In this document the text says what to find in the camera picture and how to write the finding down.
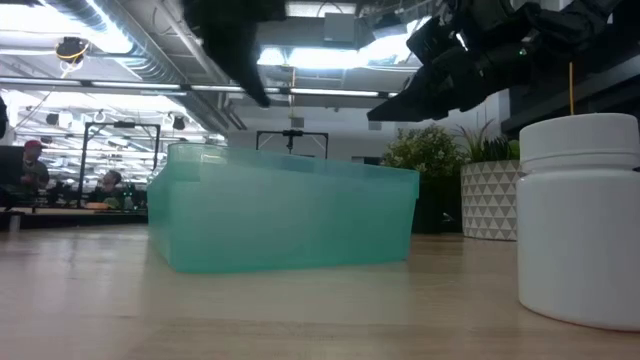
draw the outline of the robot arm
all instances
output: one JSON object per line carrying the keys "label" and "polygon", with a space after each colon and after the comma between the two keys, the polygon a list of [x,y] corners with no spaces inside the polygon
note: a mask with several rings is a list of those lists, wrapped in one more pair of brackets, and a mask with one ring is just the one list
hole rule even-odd
{"label": "robot arm", "polygon": [[450,0],[450,21],[435,17],[407,41],[424,66],[404,91],[369,112],[369,120],[439,120],[529,84],[533,74],[552,73],[589,48],[624,1],[634,0],[574,0],[558,12],[533,3],[513,11],[508,0]]}

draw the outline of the wooden table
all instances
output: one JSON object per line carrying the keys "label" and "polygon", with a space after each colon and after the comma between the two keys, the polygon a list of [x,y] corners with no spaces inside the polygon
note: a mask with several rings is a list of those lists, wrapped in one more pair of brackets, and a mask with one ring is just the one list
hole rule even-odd
{"label": "wooden table", "polygon": [[406,264],[215,276],[173,272],[141,226],[0,239],[1,360],[640,358],[638,334],[521,307],[514,243],[416,237]]}

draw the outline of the teal plastic container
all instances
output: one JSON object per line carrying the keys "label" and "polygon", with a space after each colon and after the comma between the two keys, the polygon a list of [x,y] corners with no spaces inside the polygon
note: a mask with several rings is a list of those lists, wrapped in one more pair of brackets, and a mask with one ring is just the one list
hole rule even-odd
{"label": "teal plastic container", "polygon": [[192,273],[402,261],[418,193],[415,171],[174,144],[148,188],[151,241]]}

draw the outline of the ceiling duct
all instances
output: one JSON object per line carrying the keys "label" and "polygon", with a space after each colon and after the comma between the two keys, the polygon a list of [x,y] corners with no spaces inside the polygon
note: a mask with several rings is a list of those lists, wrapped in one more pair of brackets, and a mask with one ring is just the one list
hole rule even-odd
{"label": "ceiling duct", "polygon": [[[126,55],[131,59],[118,60],[145,82],[186,83],[186,77],[175,67],[147,32],[131,17],[129,12],[114,0],[40,0],[60,13],[80,21],[93,31],[107,34],[118,32],[132,44]],[[174,97],[190,110],[208,131],[225,133],[229,127],[222,111],[215,108],[201,95],[188,93]]]}

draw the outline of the ceiling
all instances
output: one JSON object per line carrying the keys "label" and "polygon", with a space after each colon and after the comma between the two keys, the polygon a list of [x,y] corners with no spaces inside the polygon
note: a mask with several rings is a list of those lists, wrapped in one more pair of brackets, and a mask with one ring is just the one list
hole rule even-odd
{"label": "ceiling", "polygon": [[[206,56],[203,57],[202,50],[197,46],[197,39],[191,35],[182,21],[178,1],[165,0],[163,2],[165,7],[160,7],[160,3],[156,0],[119,0],[113,6],[116,6],[118,11],[122,10],[119,16],[126,19],[114,19],[114,23],[122,24],[126,20],[129,28],[133,27],[141,31],[144,47],[157,50],[157,54],[163,57],[163,61],[166,60],[171,71],[175,71],[182,82],[229,83],[229,79],[219,71],[217,66]],[[358,21],[370,27],[372,19],[376,19],[377,15],[399,9],[404,9],[400,15],[406,23],[423,19],[429,11],[433,11],[435,3],[435,0],[343,0],[336,2],[336,7],[328,2],[322,4],[318,1],[290,1],[289,15],[305,17],[306,20],[296,22],[295,19],[290,19],[291,21],[287,20],[283,23],[263,24],[258,37],[266,41],[265,49],[277,48],[286,57],[300,47],[287,44],[304,40],[296,39],[296,36],[303,33],[309,36],[323,36],[324,17],[329,13],[354,14]],[[70,69],[69,64],[62,63],[56,58],[55,46],[64,36],[89,38],[93,42],[85,54],[81,67]],[[87,32],[85,25],[56,13],[55,9],[0,4],[0,76],[39,78],[65,76],[67,79],[141,81],[138,73],[131,67],[125,66],[127,61],[131,60],[130,55],[108,53],[109,47],[117,44],[111,41],[102,45],[104,42],[100,42],[101,39],[96,36],[94,33]],[[376,62],[372,65],[369,62],[362,67],[347,69],[300,67],[294,72],[286,66],[265,65],[261,66],[260,70],[267,86],[295,84],[297,87],[317,89],[397,92],[402,89],[407,77],[415,72],[419,65],[415,58],[407,56],[406,59],[396,59],[392,63]],[[184,140],[205,142],[209,139],[210,142],[224,144],[224,135],[229,132],[289,128],[291,114],[304,117],[305,128],[330,133],[375,137],[381,132],[393,132],[395,129],[393,124],[383,124],[381,130],[369,130],[366,112],[380,103],[380,100],[376,99],[275,95],[273,96],[275,106],[265,111],[241,94],[219,97],[215,93],[210,93],[199,95],[198,101],[205,109],[202,111],[202,108],[191,108],[189,103],[183,101],[185,99],[181,97],[168,97],[163,94],[148,95],[140,91],[120,92],[120,94],[117,94],[119,91],[79,93],[44,87],[26,89],[1,83],[0,88],[3,89],[2,97],[10,107],[11,125],[18,127],[15,144],[19,145],[29,139],[41,139],[43,135],[48,136],[45,140],[52,142],[48,145],[45,160],[49,162],[54,173],[61,179],[69,179],[69,181],[78,177],[77,150],[82,147],[81,134],[84,131],[84,123],[95,121],[96,117],[105,122],[127,121],[161,125],[160,166],[162,166],[166,147],[173,142]],[[57,126],[47,124],[47,115],[61,112],[63,115],[60,119],[64,119],[64,123],[59,123]],[[185,129],[182,131],[174,130],[172,127],[176,116],[185,119]],[[211,131],[212,125],[219,131]],[[140,184],[146,183],[153,170],[149,160],[150,156],[153,156],[154,143],[149,134],[142,128],[105,128],[102,131],[103,133],[95,136],[89,143],[89,149],[103,153],[100,155],[98,152],[93,152],[89,157],[90,161],[99,164],[91,167],[88,173],[90,180],[95,181],[108,167],[120,167],[127,180]],[[126,140],[114,142],[114,139],[122,137]],[[124,156],[118,155],[115,159],[110,156],[120,153]]]}

